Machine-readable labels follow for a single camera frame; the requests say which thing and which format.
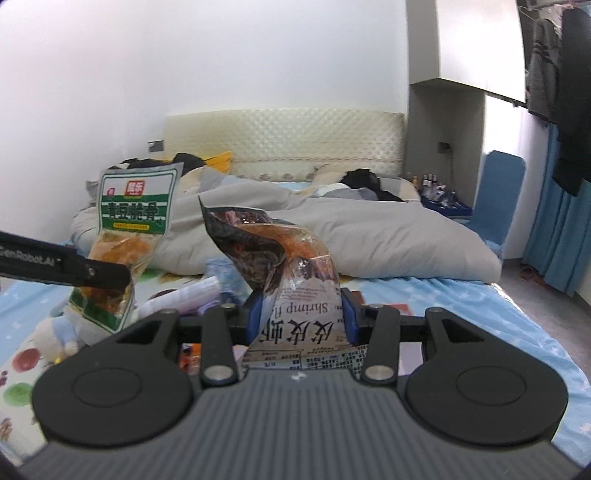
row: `blue curtain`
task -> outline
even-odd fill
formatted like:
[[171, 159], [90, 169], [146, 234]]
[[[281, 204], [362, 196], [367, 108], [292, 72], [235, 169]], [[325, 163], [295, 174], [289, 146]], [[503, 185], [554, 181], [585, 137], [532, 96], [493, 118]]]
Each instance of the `blue curtain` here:
[[573, 197], [552, 180], [560, 151], [558, 128], [550, 125], [548, 133], [544, 185], [523, 262], [548, 285], [572, 296], [591, 257], [591, 183], [584, 181]]

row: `blue chair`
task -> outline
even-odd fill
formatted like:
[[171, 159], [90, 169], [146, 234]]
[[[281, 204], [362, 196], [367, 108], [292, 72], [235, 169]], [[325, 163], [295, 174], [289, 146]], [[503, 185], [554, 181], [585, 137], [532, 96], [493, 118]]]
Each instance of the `blue chair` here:
[[496, 150], [490, 152], [485, 159], [472, 218], [464, 224], [478, 233], [500, 259], [524, 175], [523, 158]]

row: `bed headboard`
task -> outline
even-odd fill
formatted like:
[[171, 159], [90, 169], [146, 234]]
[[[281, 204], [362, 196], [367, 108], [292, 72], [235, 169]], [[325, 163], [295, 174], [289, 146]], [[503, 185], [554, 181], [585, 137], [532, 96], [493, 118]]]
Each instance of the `bed headboard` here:
[[231, 173], [250, 179], [307, 181], [326, 164], [398, 175], [404, 115], [346, 109], [280, 108], [174, 115], [164, 125], [167, 157], [231, 150]]

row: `metal screw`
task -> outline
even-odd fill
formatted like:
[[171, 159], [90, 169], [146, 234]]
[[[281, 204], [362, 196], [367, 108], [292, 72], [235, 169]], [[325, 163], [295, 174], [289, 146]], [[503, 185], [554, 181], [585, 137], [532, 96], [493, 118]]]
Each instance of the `metal screw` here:
[[389, 380], [394, 376], [394, 370], [387, 365], [372, 365], [365, 369], [365, 376], [371, 380]]
[[234, 370], [227, 365], [212, 365], [211, 367], [207, 367], [203, 371], [203, 375], [205, 375], [208, 379], [213, 380], [215, 382], [221, 382], [223, 380], [227, 380], [234, 374]]
[[304, 372], [298, 372], [295, 375], [291, 376], [291, 379], [295, 382], [300, 382], [301, 380], [305, 380], [306, 378], [308, 378], [308, 375], [306, 375]]

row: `white wall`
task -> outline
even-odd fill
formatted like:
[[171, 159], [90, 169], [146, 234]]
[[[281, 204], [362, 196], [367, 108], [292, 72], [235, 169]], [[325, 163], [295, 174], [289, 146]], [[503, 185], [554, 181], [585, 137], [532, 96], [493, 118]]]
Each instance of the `white wall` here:
[[581, 295], [587, 303], [591, 304], [591, 261], [587, 266], [585, 275], [581, 279], [579, 288], [577, 288], [577, 293]]
[[530, 237], [544, 182], [547, 147], [548, 133], [541, 120], [522, 107], [486, 97], [483, 154], [498, 150], [525, 161], [523, 185], [504, 248], [506, 259], [521, 258]]
[[127, 155], [122, 85], [144, 3], [2, 3], [0, 229], [65, 240], [84, 180]]
[[404, 0], [177, 0], [154, 12], [159, 105], [168, 114], [239, 108], [407, 111]]
[[407, 110], [404, 0], [5, 0], [0, 229], [61, 241], [168, 114]]

